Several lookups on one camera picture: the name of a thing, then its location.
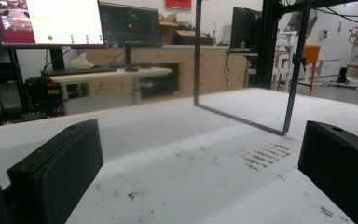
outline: wooden cabinet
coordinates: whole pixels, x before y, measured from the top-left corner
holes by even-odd
[[[231,55],[226,63],[227,49],[208,47],[200,50],[200,94],[220,91],[232,91],[243,88],[244,68],[246,59],[239,55]],[[91,49],[86,51],[86,57],[91,63],[122,62],[124,49]],[[189,97],[194,94],[194,59],[195,50],[190,46],[182,48],[141,48],[131,51],[132,62],[178,63],[179,64],[179,94]],[[131,89],[131,80],[122,79],[109,83],[90,84],[90,94],[104,94]]]

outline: keyboard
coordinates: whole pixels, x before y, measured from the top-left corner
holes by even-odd
[[[115,72],[117,68],[114,66],[95,66],[87,69],[62,69],[62,70],[46,70],[42,71],[42,74],[48,77],[57,77],[57,76],[70,76],[70,75],[82,75],[90,73],[104,73],[104,72]]]

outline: mouse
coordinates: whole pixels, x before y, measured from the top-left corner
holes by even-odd
[[[129,66],[124,68],[124,71],[126,71],[126,72],[138,72],[139,71],[139,66],[137,66],[137,65],[129,65]]]

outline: monitor screen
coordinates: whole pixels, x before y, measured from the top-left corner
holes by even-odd
[[[157,9],[103,3],[100,11],[107,47],[162,46]]]
[[[98,0],[0,0],[0,47],[103,47]]]
[[[231,49],[257,49],[261,30],[261,12],[249,8],[234,7],[231,26]]]

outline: cardboard box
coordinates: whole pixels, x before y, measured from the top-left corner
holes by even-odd
[[[195,45],[196,43],[196,32],[195,31],[176,31],[175,43],[180,45]],[[201,32],[200,34],[201,45],[213,45],[213,39]]]
[[[178,24],[175,23],[176,21],[176,14],[173,13],[167,18],[162,15],[159,15],[159,27],[161,30],[161,39],[162,43],[172,43],[175,36],[175,29]]]

